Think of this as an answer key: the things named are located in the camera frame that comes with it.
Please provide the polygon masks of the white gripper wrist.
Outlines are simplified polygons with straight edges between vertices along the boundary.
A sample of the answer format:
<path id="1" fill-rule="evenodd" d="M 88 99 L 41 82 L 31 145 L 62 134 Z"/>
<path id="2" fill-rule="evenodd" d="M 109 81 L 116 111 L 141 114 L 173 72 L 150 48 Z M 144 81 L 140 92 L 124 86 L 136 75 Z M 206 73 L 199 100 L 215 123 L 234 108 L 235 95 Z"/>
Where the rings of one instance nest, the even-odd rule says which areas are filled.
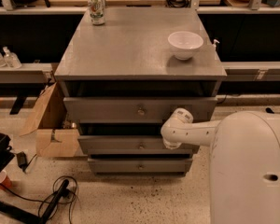
<path id="1" fill-rule="evenodd" d="M 189 142 L 189 130 L 193 116 L 184 108 L 176 109 L 161 126 L 161 137 L 168 149 L 177 149 L 182 144 Z"/>

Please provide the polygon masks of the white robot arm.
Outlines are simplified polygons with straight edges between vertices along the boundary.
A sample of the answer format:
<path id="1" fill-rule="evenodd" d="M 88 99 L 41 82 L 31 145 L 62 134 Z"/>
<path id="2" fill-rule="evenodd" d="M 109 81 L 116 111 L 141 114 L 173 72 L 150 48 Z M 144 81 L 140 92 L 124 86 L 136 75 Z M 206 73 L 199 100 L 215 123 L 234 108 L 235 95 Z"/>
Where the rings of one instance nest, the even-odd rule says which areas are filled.
<path id="1" fill-rule="evenodd" d="M 161 136 L 169 149 L 209 148 L 211 224 L 280 224 L 280 114 L 242 111 L 195 123 L 178 108 Z"/>

